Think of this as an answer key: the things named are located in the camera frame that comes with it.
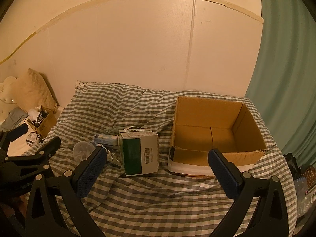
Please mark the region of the clear plastic cup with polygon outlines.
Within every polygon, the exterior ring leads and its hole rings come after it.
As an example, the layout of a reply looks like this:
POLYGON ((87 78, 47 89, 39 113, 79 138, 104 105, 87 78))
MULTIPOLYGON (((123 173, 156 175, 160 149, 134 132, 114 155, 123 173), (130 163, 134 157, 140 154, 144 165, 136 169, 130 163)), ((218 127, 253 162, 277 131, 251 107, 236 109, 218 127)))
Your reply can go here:
POLYGON ((94 144, 87 141, 79 141, 73 147, 73 156, 75 161, 79 164, 80 162, 88 159, 94 150, 94 144))

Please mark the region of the silver foil packet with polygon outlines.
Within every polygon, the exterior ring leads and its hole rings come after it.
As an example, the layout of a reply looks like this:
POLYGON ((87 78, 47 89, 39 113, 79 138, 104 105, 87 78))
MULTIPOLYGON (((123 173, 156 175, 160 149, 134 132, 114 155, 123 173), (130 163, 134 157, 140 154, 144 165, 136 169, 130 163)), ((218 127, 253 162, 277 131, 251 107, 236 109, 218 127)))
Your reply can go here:
POLYGON ((118 159, 115 150, 113 148, 108 148, 108 147, 105 147, 105 146, 103 146, 103 148, 105 148, 105 150, 107 152, 107 161, 109 163, 112 163, 112 164, 118 166, 118 167, 122 167, 122 163, 118 159))

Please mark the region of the blue white tissue pack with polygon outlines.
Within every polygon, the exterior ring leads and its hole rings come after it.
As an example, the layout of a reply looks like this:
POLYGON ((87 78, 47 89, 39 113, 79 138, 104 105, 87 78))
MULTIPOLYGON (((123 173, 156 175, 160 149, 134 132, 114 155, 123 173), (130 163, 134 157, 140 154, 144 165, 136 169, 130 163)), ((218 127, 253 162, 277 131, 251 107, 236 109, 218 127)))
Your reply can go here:
POLYGON ((118 136, 117 135, 107 135, 99 134, 94 136, 94 142, 96 144, 103 144, 106 146, 117 146, 118 145, 118 136))

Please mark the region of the green white carton box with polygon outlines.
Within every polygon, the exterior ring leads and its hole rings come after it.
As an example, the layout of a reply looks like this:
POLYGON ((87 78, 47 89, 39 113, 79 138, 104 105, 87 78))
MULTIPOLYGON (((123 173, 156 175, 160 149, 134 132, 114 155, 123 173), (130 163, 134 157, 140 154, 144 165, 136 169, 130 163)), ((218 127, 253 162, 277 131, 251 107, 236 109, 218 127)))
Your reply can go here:
POLYGON ((141 128, 120 130, 118 144, 127 177, 159 170, 159 136, 156 133, 141 128))

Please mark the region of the small plastic wrapped pack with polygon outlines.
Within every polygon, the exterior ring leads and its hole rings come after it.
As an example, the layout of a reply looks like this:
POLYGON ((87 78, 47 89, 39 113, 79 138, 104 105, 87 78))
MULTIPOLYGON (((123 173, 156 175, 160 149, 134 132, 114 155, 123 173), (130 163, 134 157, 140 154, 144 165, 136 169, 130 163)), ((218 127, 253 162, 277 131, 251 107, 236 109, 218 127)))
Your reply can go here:
POLYGON ((39 142, 39 136, 36 132, 30 132, 26 138, 26 143, 32 147, 34 144, 39 142))

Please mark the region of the blue grey cloth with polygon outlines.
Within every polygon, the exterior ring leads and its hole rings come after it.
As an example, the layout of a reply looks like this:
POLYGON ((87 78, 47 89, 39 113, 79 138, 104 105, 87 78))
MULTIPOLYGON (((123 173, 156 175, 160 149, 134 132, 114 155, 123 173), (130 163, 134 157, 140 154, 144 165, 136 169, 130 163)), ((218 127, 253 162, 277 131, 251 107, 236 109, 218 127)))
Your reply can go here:
POLYGON ((1 124, 1 131, 11 131, 27 118, 28 114, 21 108, 14 108, 8 113, 8 117, 1 124))

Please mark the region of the small cardboard box with clutter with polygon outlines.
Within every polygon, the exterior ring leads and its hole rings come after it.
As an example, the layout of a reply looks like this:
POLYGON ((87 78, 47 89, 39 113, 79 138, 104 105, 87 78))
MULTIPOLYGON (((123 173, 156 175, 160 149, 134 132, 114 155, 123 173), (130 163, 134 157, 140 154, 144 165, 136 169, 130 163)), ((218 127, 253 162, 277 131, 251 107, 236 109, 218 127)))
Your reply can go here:
POLYGON ((27 123, 35 133, 41 135, 42 137, 47 137, 56 122, 57 119, 55 117, 54 110, 43 106, 41 106, 41 108, 29 110, 27 123))

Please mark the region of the beige pillow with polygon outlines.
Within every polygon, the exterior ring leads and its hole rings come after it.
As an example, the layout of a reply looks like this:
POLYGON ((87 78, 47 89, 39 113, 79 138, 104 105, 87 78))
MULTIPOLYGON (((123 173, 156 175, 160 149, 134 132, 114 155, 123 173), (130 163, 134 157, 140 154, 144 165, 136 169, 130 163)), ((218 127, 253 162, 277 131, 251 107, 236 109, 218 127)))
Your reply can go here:
POLYGON ((25 112, 39 106, 53 111, 57 109, 57 102, 44 78, 34 69, 29 68, 11 84, 11 93, 17 106, 25 112))

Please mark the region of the dark clutter at bedside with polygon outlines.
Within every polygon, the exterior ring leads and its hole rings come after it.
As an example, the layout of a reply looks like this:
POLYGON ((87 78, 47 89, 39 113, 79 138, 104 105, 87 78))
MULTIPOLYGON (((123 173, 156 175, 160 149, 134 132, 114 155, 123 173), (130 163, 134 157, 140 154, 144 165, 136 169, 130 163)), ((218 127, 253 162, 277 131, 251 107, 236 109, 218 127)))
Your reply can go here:
POLYGON ((297 195, 297 217, 304 216, 315 203, 315 167, 298 166, 292 153, 284 155, 292 174, 297 195))

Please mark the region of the checked green white blanket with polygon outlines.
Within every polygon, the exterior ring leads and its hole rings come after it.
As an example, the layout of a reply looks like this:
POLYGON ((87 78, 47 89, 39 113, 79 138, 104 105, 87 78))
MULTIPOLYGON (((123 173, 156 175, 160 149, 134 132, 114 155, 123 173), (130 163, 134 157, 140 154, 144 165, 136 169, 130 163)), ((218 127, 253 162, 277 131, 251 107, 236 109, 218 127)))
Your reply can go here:
POLYGON ((171 174, 168 153, 179 96, 237 101, 201 91, 143 89, 126 84, 89 82, 64 108, 48 139, 61 147, 50 159, 55 176, 77 164, 72 149, 109 129, 137 126, 159 135, 159 171, 126 177, 107 165, 83 204, 106 236, 209 236, 232 205, 217 180, 171 174))

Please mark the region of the patterned pillow under blanket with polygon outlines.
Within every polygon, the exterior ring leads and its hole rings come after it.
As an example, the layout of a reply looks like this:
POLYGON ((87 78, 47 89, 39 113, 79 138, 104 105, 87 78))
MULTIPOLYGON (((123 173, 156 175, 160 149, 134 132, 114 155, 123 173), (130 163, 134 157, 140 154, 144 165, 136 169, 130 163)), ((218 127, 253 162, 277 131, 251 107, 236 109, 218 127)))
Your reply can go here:
POLYGON ((74 90, 75 92, 78 92, 81 88, 86 87, 87 85, 89 85, 89 82, 76 81, 74 90))

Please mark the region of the large open cardboard box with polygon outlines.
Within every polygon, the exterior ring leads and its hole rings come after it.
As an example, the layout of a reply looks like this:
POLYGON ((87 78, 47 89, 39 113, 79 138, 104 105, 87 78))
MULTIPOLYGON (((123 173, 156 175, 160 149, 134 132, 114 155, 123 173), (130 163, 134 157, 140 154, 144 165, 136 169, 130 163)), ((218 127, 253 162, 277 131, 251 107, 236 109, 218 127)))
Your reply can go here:
POLYGON ((213 176, 208 153, 218 149, 240 171, 252 169, 267 146, 244 102, 177 98, 168 170, 187 176, 213 176))

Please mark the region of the teal curtain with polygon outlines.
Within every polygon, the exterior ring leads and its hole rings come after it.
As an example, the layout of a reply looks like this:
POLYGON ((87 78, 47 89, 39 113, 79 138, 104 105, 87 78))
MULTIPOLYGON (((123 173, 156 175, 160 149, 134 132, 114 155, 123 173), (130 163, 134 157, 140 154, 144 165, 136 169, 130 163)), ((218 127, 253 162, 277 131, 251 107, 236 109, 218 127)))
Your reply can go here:
POLYGON ((246 96, 280 150, 315 165, 315 20, 302 0, 262 0, 262 17, 246 96))

